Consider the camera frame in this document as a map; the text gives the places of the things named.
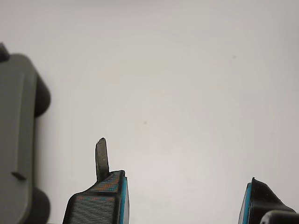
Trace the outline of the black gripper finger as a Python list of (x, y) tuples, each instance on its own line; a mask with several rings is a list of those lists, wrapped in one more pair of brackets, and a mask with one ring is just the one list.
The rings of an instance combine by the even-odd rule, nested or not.
[(299, 214), (286, 206), (270, 187), (252, 178), (239, 214), (240, 224), (298, 224)]
[(95, 147), (96, 182), (68, 201), (64, 224), (129, 224), (128, 178), (124, 170), (109, 171), (107, 143)]

